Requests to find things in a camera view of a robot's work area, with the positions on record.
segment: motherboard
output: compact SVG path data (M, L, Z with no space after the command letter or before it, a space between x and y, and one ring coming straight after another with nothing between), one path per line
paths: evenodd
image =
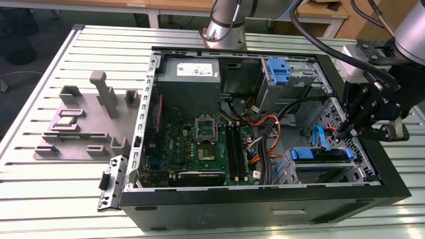
M163 135L161 157L149 157L149 171L141 172L145 187L181 186L181 177L185 186L254 184L242 150L251 141L250 126L199 117L166 124Z

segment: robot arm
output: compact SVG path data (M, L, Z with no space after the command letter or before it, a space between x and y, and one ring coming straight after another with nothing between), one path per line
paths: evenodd
M245 18L277 18L287 11L291 3L293 0L215 0L209 26L199 32L206 47L242 49Z
M343 109L346 120L338 128L339 139L351 136L378 141L406 141L402 119L425 100L425 0L419 1L383 44L345 46L343 53L387 71L398 87L390 87L369 72L337 61L345 76ZM373 128L371 125L389 123Z

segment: expansion slot bracket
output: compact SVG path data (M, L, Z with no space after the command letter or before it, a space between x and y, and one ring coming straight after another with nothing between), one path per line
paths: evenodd
M97 211L121 210L118 203L123 187L125 169L127 158L122 155L110 158L107 170L103 171L98 188L102 190L97 205Z

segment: blue plastic clip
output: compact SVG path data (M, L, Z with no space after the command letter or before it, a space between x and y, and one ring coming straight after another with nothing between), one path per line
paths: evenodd
M314 128L313 128L313 145L315 146L315 144L317 144L317 132L319 135L321 146L325 148L326 151L330 151L330 147L327 145L326 137L325 137L325 129L319 125L314 126Z
M274 172L273 172L273 174L271 174L271 180L273 180L274 177L277 176L277 174L278 174L278 172L279 172L279 170L281 170L282 167L283 167L283 162L281 162L281 163L278 164L278 166L275 167Z
M349 148L345 149L345 153L346 153L349 160L351 161L354 159L354 154Z
M273 76L273 83L275 85L285 85L290 77L290 67L287 67L285 60L281 58L269 58L267 69Z
M297 159L314 159L313 152L310 148L293 148L290 151L291 160Z
M297 155L297 152L294 150L290 150L289 153L290 153L291 160L298 159L298 155Z

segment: wooden table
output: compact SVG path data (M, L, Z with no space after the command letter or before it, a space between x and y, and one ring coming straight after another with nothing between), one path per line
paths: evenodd
M149 16L150 28L159 28L158 16L185 15L209 17L213 0L0 0L0 6L56 10L106 11L143 13ZM327 24L322 37L333 38L341 24L349 18L339 7L331 11L322 3L309 2L298 8L301 22ZM289 18L274 19L290 21Z
M213 0L150 0L149 11L150 14L157 15L209 16L211 4ZM334 38L343 20L350 15L341 6L337 11L329 10L326 6L325 3L310 1L298 8L298 16L301 22L327 24L322 37ZM273 20L290 21L287 17Z

